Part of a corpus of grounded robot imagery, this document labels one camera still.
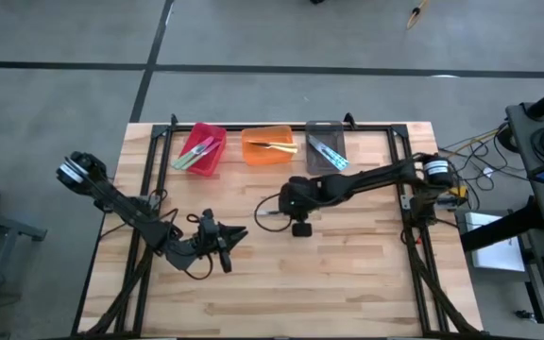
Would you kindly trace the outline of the black crossbar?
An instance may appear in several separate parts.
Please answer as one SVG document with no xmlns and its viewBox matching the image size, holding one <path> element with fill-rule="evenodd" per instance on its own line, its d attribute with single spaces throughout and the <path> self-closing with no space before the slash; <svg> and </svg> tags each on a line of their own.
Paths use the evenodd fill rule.
<svg viewBox="0 0 544 340">
<path fill-rule="evenodd" d="M 544 230 L 544 218 L 534 196 L 528 198 L 523 208 L 467 231 L 461 236 L 461 244 L 465 252 L 470 252 L 511 239 L 528 230 Z"/>
</svg>

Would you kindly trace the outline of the orange plastic bin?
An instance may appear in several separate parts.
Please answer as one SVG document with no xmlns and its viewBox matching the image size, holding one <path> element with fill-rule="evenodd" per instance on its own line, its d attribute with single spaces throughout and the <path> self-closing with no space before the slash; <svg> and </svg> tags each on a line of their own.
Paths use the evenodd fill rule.
<svg viewBox="0 0 544 340">
<path fill-rule="evenodd" d="M 293 132 L 289 126 L 246 128 L 241 133 L 244 161 L 248 165 L 268 165 L 285 163 L 293 159 L 295 154 L 266 149 L 249 144 L 247 141 L 274 142 L 294 144 Z"/>
</svg>

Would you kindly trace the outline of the black left gantry upright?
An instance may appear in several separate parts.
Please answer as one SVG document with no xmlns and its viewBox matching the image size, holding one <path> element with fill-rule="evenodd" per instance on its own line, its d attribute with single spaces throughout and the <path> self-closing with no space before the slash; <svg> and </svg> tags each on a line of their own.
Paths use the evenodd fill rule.
<svg viewBox="0 0 544 340">
<path fill-rule="evenodd" d="M 153 262 L 154 252 L 150 246 L 146 246 L 144 253 L 138 261 L 139 236 L 134 231 L 129 242 L 126 268 L 120 292 L 117 294 L 108 310 L 102 314 L 98 321 L 81 335 L 89 339 L 107 339 L 126 337 L 141 337 L 145 317 L 145 303 L 147 300 L 148 285 Z M 134 319 L 130 331 L 125 329 L 129 300 L 132 292 L 138 289 Z"/>
</svg>

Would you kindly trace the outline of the dark grey side table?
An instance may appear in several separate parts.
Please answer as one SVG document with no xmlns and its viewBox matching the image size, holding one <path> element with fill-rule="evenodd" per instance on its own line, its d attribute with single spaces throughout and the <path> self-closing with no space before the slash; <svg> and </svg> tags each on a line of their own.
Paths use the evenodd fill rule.
<svg viewBox="0 0 544 340">
<path fill-rule="evenodd" d="M 526 115 L 526 110 L 530 106 L 531 103 L 521 103 L 508 106 L 505 109 L 509 127 L 513 133 L 513 139 L 517 144 L 518 152 L 528 174 L 531 174 L 537 167 L 543 165 L 543 162 L 533 151 L 531 136 L 538 129 L 544 128 L 544 116 L 540 121 L 529 118 Z M 544 218 L 544 184 L 532 181 L 531 186 L 537 206 Z"/>
</svg>

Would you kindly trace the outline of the grey plastic bin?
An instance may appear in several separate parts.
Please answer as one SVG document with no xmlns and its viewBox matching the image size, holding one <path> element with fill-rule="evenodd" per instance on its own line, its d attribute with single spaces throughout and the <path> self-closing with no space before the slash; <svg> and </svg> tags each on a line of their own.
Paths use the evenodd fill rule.
<svg viewBox="0 0 544 340">
<path fill-rule="evenodd" d="M 343 124 L 339 121 L 327 120 L 309 121 L 305 126 L 307 172 L 313 176 L 339 173 L 340 170 L 311 144 L 311 137 L 316 138 L 345 159 L 347 155 Z"/>
</svg>

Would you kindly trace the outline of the red plastic bin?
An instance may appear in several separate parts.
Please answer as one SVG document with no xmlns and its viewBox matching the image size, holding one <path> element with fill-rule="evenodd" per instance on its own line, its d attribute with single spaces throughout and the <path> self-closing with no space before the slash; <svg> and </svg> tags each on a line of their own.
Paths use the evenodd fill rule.
<svg viewBox="0 0 544 340">
<path fill-rule="evenodd" d="M 193 126 L 179 157 L 208 137 L 213 137 L 213 142 L 210 145 L 215 142 L 221 142 L 220 146 L 185 171 L 205 177 L 208 177 L 213 173 L 221 159 L 227 141 L 227 131 L 222 127 L 205 123 L 196 123 Z"/>
</svg>

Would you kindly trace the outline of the black gantry upright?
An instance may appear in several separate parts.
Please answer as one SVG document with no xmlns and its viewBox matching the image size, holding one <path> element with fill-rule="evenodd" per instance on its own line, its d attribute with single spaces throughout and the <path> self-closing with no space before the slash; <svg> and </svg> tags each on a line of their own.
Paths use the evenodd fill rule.
<svg viewBox="0 0 544 340">
<path fill-rule="evenodd" d="M 129 242 L 126 268 L 120 292 L 117 294 L 108 310 L 102 314 L 98 321 L 81 335 L 89 339 L 107 339 L 126 337 L 141 337 L 145 317 L 145 303 L 147 300 L 148 285 L 153 262 L 154 252 L 150 246 L 146 246 L 144 253 L 138 261 L 139 236 L 134 231 Z M 134 319 L 130 331 L 125 329 L 129 300 L 132 292 L 138 289 Z"/>
<path fill-rule="evenodd" d="M 422 322 L 422 332 L 424 334 L 430 333 L 431 326 L 429 317 L 427 316 L 427 307 L 425 306 L 425 298 L 423 296 L 422 281 L 426 283 L 430 289 L 433 300 L 436 303 L 436 310 L 441 312 L 441 316 L 438 317 L 439 323 L 447 322 L 450 320 L 457 330 L 457 334 L 480 334 L 480 332 L 470 325 L 465 317 L 458 312 L 454 304 L 451 302 L 446 293 L 442 290 L 439 280 L 435 275 L 436 271 L 430 269 L 418 255 L 416 240 L 412 232 L 412 227 L 406 225 L 401 232 L 401 238 L 406 245 L 407 254 L 409 259 L 409 265 L 412 270 L 412 277 L 414 279 L 414 288 L 416 295 L 416 305 L 420 308 L 419 320 Z"/>
</svg>

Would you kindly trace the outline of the white box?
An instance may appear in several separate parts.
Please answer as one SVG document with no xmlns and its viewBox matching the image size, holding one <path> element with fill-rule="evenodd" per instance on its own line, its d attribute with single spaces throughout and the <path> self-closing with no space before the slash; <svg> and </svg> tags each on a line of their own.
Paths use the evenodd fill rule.
<svg viewBox="0 0 544 340">
<path fill-rule="evenodd" d="M 478 212 L 466 212 L 465 222 L 467 231 L 476 230 L 499 220 L 497 215 Z M 525 272 L 521 257 L 519 239 L 512 237 L 491 246 L 486 246 L 470 252 L 474 267 L 482 269 L 498 269 L 513 272 Z"/>
</svg>

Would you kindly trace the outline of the black right gantry upright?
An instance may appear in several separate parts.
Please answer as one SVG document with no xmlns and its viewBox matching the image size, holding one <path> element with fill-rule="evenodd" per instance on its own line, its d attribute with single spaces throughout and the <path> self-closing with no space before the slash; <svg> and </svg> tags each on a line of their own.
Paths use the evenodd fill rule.
<svg viewBox="0 0 544 340">
<path fill-rule="evenodd" d="M 414 279 L 414 288 L 416 295 L 416 305 L 420 308 L 419 320 L 422 322 L 422 332 L 424 334 L 430 333 L 431 326 L 429 317 L 427 316 L 427 307 L 425 306 L 425 298 L 423 296 L 422 281 L 426 283 L 430 289 L 433 300 L 436 303 L 436 310 L 441 312 L 441 316 L 438 317 L 439 323 L 447 322 L 450 320 L 457 330 L 457 334 L 480 334 L 480 332 L 470 325 L 465 317 L 458 312 L 454 304 L 451 302 L 446 293 L 442 290 L 439 280 L 435 275 L 436 271 L 430 269 L 418 255 L 416 240 L 412 232 L 412 227 L 406 225 L 401 232 L 401 238 L 406 245 L 407 254 L 409 259 L 409 265 L 412 270 L 412 277 Z"/>
</svg>

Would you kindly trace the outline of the black aluminium table frame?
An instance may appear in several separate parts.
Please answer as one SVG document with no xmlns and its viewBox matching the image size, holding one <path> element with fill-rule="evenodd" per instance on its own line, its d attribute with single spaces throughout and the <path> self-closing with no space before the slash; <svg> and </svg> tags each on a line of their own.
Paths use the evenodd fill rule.
<svg viewBox="0 0 544 340">
<path fill-rule="evenodd" d="M 231 132 L 208 177 L 170 173 L 170 202 L 182 213 L 212 209 L 247 237 L 232 270 L 196 262 L 180 273 L 156 261 L 143 333 L 169 337 L 377 337 L 420 331 L 397 191 L 385 187 L 312 212 L 313 233 L 295 237 L 277 194 L 306 172 L 306 155 L 266 148 L 306 147 L 288 125 Z"/>
</svg>

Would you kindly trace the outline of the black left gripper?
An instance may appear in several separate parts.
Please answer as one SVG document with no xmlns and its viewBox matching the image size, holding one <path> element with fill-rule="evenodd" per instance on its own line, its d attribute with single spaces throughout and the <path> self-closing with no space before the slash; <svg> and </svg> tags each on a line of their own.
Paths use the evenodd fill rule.
<svg viewBox="0 0 544 340">
<path fill-rule="evenodd" d="M 211 209 L 206 209 L 198 221 L 197 257 L 213 252 L 231 252 L 248 235 L 244 226 L 226 226 L 216 222 Z"/>
</svg>

